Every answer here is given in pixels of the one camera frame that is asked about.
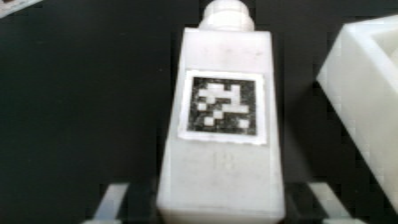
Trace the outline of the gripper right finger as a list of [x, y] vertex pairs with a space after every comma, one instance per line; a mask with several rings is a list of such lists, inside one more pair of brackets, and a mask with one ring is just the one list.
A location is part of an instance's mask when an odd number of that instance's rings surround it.
[[353, 218], [324, 182], [308, 182], [308, 203], [314, 224], [367, 224]]

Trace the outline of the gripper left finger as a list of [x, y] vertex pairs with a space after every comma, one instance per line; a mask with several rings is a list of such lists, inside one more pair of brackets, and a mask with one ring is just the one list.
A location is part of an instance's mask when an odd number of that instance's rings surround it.
[[127, 183], [113, 183], [108, 185], [93, 217], [81, 224], [122, 224], [116, 218], [122, 200], [127, 192]]

